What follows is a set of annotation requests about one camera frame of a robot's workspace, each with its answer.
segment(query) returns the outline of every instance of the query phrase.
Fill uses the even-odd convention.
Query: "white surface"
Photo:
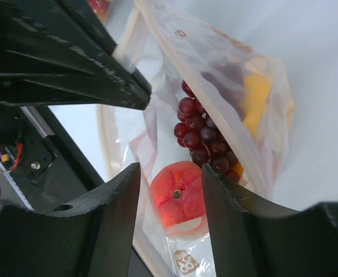
[[[119,40],[132,0],[117,0],[107,28]],[[259,53],[284,60],[296,105],[289,157],[274,200],[295,209],[338,201],[338,3],[174,0]],[[98,173],[104,169],[95,106],[57,107],[55,114]]]

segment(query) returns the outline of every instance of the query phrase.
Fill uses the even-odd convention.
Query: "screw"
[[[40,169],[40,163],[38,162],[31,163],[31,168],[36,170]]]

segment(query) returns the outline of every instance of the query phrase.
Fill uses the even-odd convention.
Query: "toy grape cluster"
[[[238,182],[238,173],[231,169],[237,157],[185,81],[181,88],[188,97],[179,101],[177,117],[181,122],[174,127],[179,145],[189,149],[192,161],[199,167],[209,163],[214,171]]]

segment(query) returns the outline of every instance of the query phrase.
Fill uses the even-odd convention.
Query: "apple stem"
[[[178,189],[175,190],[173,196],[174,196],[175,199],[178,199],[180,197],[180,190],[178,190]]]

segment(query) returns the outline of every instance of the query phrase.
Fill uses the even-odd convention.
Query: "plastic bag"
[[[129,71],[136,66],[153,86],[143,112],[98,109],[109,175],[132,161],[142,165],[133,244],[156,276],[215,276],[206,218],[187,224],[185,231],[164,229],[149,188],[166,165],[190,160],[172,135],[178,101],[185,96],[181,81],[233,149],[246,187],[270,199],[278,165],[288,152],[294,109],[283,63],[160,0],[136,1],[114,57]],[[111,121],[116,132],[106,125]],[[128,131],[117,127],[124,124],[130,125]]]

